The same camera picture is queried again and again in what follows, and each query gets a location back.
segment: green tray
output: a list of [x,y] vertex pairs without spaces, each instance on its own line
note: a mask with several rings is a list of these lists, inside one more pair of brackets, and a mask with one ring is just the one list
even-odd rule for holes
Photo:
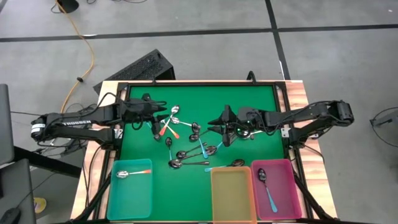
[[[230,105],[235,113],[243,106],[276,111],[274,90],[272,86],[132,86],[130,97],[141,98],[149,93],[155,101],[166,101],[167,111],[158,114],[170,114],[173,105],[180,105],[175,115],[180,121],[196,121],[206,130],[207,122],[216,119]],[[189,142],[192,130],[183,124],[170,124],[180,135],[175,139],[166,130],[162,139],[154,140],[147,125],[135,131],[127,124],[124,128],[123,145],[120,160],[151,159],[154,173],[154,204],[152,214],[147,218],[135,220],[148,221],[210,221],[212,220],[211,179],[206,167],[224,166],[235,159],[244,159],[246,166],[259,159],[283,159],[284,150],[280,132],[273,136],[256,134],[255,140],[236,140],[230,147],[219,149],[216,155],[209,156],[210,166],[183,166],[178,170],[171,169],[169,150],[165,145],[166,137],[173,139],[171,150],[173,157],[180,150],[189,150],[199,142]],[[201,140],[208,146],[217,146],[221,136],[206,133]],[[186,162],[205,161],[202,156],[187,159]]]
[[115,161],[112,168],[109,191],[109,220],[147,218],[152,212],[152,173],[133,174],[125,179],[116,177],[120,170],[138,172],[152,170],[150,159]]

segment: gray floor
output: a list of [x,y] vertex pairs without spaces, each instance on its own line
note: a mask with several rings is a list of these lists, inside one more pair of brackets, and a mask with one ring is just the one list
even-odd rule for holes
[[[52,1],[8,0],[0,12],[0,38],[74,35]],[[70,15],[82,34],[270,27],[264,1],[148,0],[143,4],[98,1]],[[348,26],[398,23],[398,2],[370,0],[272,0],[279,27]],[[338,216],[342,220],[397,223],[398,149],[381,142],[369,125],[378,111],[397,106],[397,29],[281,33],[292,79],[304,80],[310,101],[345,100],[356,121],[333,128],[320,140]],[[178,79],[239,79],[253,70],[258,79],[282,79],[271,33],[91,40],[96,63],[71,102],[97,101],[91,86],[159,49]],[[75,78],[90,65],[80,40],[0,43],[0,83],[10,88],[15,111],[58,111]],[[12,115],[16,145],[30,139],[31,117]],[[398,144],[397,126],[378,129]],[[62,158],[81,165],[82,153]],[[48,175],[32,172],[34,184]],[[77,181],[53,176],[36,192],[49,200],[39,223],[65,221]]]

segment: black stand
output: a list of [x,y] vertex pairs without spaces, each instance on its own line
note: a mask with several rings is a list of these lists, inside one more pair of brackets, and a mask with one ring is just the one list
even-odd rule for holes
[[66,162],[61,162],[56,159],[51,159],[34,152],[30,152],[20,147],[14,146],[14,161],[19,161],[21,159],[28,159],[29,163],[38,168],[46,169],[52,172],[56,172],[63,175],[68,175],[70,177],[80,177],[81,169],[77,166],[67,164]]

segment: spoon handle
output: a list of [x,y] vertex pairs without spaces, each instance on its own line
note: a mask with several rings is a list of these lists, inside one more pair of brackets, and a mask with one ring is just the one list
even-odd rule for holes
[[203,158],[207,159],[209,158],[208,154],[206,153],[205,148],[203,147],[203,144],[201,143],[201,140],[199,138],[200,146],[201,146],[201,152],[203,153]]
[[210,172],[212,170],[212,168],[220,168],[220,167],[210,167],[210,168],[206,168],[205,172]]
[[217,146],[217,149],[219,149],[223,145],[223,142],[220,142]]
[[179,138],[180,138],[180,136],[179,136],[172,128],[170,128],[169,126],[168,126],[167,128],[173,133],[173,135],[174,135],[174,137],[175,137],[176,139],[179,139]]
[[180,121],[180,123],[182,123],[182,124],[185,124],[185,125],[188,125],[188,126],[191,126],[191,127],[192,127],[192,124],[188,124],[188,123],[185,123],[185,122],[182,122],[182,121]]
[[163,128],[160,130],[160,132],[159,132],[160,136],[163,136],[163,135],[164,135],[164,133],[165,133],[165,131],[166,131],[166,128],[167,128],[167,126],[169,125],[170,118],[167,120],[167,122],[164,124]]
[[183,163],[184,165],[209,165],[209,161],[203,161],[203,162],[188,162],[188,163]]
[[199,156],[199,155],[202,155],[202,153],[199,152],[199,153],[196,153],[196,154],[194,154],[194,155],[184,157],[183,159],[188,159],[188,158],[191,158],[191,157],[194,157],[194,156]]
[[271,209],[272,209],[272,211],[274,213],[277,213],[278,212],[278,208],[276,207],[276,205],[274,203],[274,200],[272,199],[271,193],[269,192],[269,189],[268,189],[267,186],[266,186],[266,189],[267,189],[267,193],[268,193],[269,203],[271,204]]
[[199,146],[197,146],[197,147],[194,147],[193,149],[188,150],[186,153],[191,152],[191,151],[194,151],[195,149],[198,149],[198,148],[200,148],[200,147],[201,147],[201,145],[199,145]]

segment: spoon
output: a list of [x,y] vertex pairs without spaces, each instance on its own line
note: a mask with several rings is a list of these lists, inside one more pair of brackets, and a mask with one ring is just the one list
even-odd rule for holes
[[199,145],[199,146],[194,147],[193,149],[190,149],[188,151],[178,151],[178,153],[176,153],[175,156],[177,156],[177,159],[183,159],[185,156],[187,156],[188,152],[194,151],[195,149],[199,149],[200,147],[201,146]]
[[[212,156],[212,155],[216,154],[216,152],[217,152],[217,147],[216,146],[208,146],[206,148],[206,153],[207,153],[208,156]],[[191,155],[191,156],[186,156],[186,157],[183,157],[183,158],[178,158],[178,157],[177,158],[179,160],[183,160],[183,159],[188,159],[188,158],[191,158],[191,157],[194,157],[194,156],[199,156],[199,155],[202,155],[202,152],[196,153],[196,154]]]
[[192,123],[192,132],[194,134],[199,134],[200,128],[201,127],[200,127],[200,125],[198,123],[196,123],[196,122]]
[[173,159],[173,157],[172,157],[172,150],[171,150],[171,148],[170,148],[171,145],[172,145],[172,143],[173,143],[172,138],[167,137],[167,138],[166,138],[166,146],[169,148],[170,160]]
[[180,106],[179,106],[179,105],[175,105],[175,106],[172,107],[172,109],[171,109],[172,113],[170,114],[169,119],[167,120],[165,126],[164,126],[164,127],[160,130],[160,132],[159,132],[159,134],[160,134],[161,136],[163,136],[164,133],[166,132],[166,127],[169,126],[169,122],[170,122],[170,119],[173,117],[173,114],[177,113],[177,112],[179,111],[179,109],[180,109]]
[[152,171],[150,169],[149,170],[144,170],[144,171],[138,171],[138,172],[131,172],[131,173],[129,173],[129,172],[125,171],[125,170],[121,170],[121,171],[116,173],[116,177],[119,177],[120,179],[124,179],[124,178],[126,178],[126,177],[128,177],[129,175],[132,175],[132,174],[150,174],[151,172]]
[[[209,131],[210,131],[210,130],[207,129],[206,131],[202,132],[200,135],[202,136],[202,135],[206,134],[206,133],[209,132]],[[197,141],[198,139],[199,139],[199,134],[198,134],[198,133],[193,133],[193,134],[189,135],[189,141],[190,141],[190,142],[195,142],[195,141]]]
[[203,158],[205,158],[205,159],[209,158],[209,155],[206,153],[206,150],[203,147],[203,144],[201,143],[201,140],[200,140],[199,136],[198,136],[198,139],[199,139],[199,143],[200,143],[200,146],[201,146],[201,152],[203,154]]
[[206,168],[205,172],[210,172],[212,170],[212,168],[237,167],[237,166],[243,166],[243,165],[244,165],[244,160],[243,159],[235,159],[230,165]]
[[278,208],[276,207],[276,205],[275,205],[275,203],[274,203],[274,201],[273,201],[273,199],[272,199],[272,197],[271,197],[271,193],[269,192],[269,189],[268,189],[267,184],[266,184],[267,174],[266,174],[266,172],[264,171],[264,169],[261,169],[261,168],[258,170],[257,173],[258,173],[258,178],[259,178],[259,180],[260,180],[261,182],[263,182],[264,185],[266,186],[267,193],[268,193],[268,198],[269,198],[269,203],[271,204],[271,209],[272,209],[272,211],[273,211],[274,213],[277,213],[277,212],[278,212]]
[[188,124],[188,123],[182,122],[176,117],[172,117],[171,120],[172,120],[173,124],[185,124],[185,125],[188,125],[189,127],[192,127],[192,124]]
[[[164,121],[164,119],[162,120],[162,121],[160,121],[162,124],[166,124],[166,122]],[[169,126],[166,126],[165,125],[165,127],[167,127],[172,133],[173,133],[173,135],[174,135],[174,137],[176,138],[176,139],[179,139],[180,138],[180,136],[172,129],[172,128],[170,128]]]
[[182,165],[210,165],[209,161],[203,161],[203,162],[181,162],[178,159],[174,159],[169,161],[169,166],[173,167],[174,169],[180,168]]

